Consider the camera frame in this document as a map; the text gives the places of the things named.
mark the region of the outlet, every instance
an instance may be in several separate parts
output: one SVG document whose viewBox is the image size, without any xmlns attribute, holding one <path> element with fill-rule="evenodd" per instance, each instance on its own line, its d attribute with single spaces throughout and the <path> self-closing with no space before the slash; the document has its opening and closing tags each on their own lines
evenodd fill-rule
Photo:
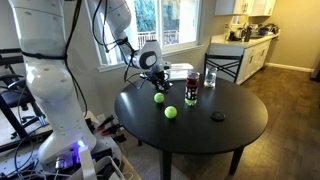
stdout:
<svg viewBox="0 0 320 180">
<path fill-rule="evenodd" d="M 97 116 L 97 120 L 98 120 L 99 122 L 102 122 L 102 121 L 104 121 L 105 119 L 106 119 L 106 116 L 105 116 L 104 114 L 100 114 L 100 115 Z"/>
</svg>

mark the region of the wooden floor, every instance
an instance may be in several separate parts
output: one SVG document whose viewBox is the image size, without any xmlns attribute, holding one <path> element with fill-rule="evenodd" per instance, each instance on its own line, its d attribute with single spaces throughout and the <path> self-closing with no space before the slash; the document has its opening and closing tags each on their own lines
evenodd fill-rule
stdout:
<svg viewBox="0 0 320 180">
<path fill-rule="evenodd" d="M 264 102 L 269 121 L 245 148 L 234 176 L 227 175 L 232 153 L 175 154 L 173 164 L 192 180 L 320 179 L 320 83 L 309 78 L 310 73 L 266 67 L 242 84 Z"/>
</svg>

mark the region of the balcony railing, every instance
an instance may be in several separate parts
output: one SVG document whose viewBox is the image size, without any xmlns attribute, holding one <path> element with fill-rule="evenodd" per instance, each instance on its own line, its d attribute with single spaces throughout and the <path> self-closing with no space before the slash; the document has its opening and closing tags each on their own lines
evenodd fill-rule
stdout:
<svg viewBox="0 0 320 180">
<path fill-rule="evenodd" d="M 153 39 L 157 39 L 155 31 L 138 32 L 139 49 L 143 47 L 146 40 L 153 40 Z M 179 43 L 178 30 L 164 31 L 164 45 L 177 44 L 177 43 Z"/>
</svg>

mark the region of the table leg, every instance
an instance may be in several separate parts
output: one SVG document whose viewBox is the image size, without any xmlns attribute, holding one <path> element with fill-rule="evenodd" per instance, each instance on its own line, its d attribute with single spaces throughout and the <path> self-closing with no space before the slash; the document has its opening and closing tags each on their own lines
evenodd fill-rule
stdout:
<svg viewBox="0 0 320 180">
<path fill-rule="evenodd" d="M 243 149 L 244 149 L 244 147 L 239 148 L 233 152 L 233 157 L 232 157 L 232 161 L 231 161 L 229 174 L 234 175 L 234 173 L 236 173 L 239 161 L 241 159 Z"/>
<path fill-rule="evenodd" d="M 172 153 L 164 150 L 160 150 L 160 179 L 170 180 L 171 178 L 171 162 Z"/>
</svg>

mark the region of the black round table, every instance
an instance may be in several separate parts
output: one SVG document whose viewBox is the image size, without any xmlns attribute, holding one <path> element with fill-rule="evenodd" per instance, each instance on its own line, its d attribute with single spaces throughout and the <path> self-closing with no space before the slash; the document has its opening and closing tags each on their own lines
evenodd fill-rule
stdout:
<svg viewBox="0 0 320 180">
<path fill-rule="evenodd" d="M 195 106 L 184 101 L 185 81 L 174 81 L 162 104 L 146 82 L 141 89 L 128 85 L 115 101 L 115 112 L 124 128 L 140 141 L 160 152 L 161 179 L 170 179 L 172 153 L 218 154 L 234 151 L 229 173 L 234 174 L 243 149 L 265 130 L 268 112 L 253 93 L 232 82 L 217 78 L 216 87 L 203 86 L 200 77 Z M 164 111 L 174 106 L 178 114 L 167 119 Z M 214 111 L 225 115 L 223 121 L 211 118 Z"/>
</svg>

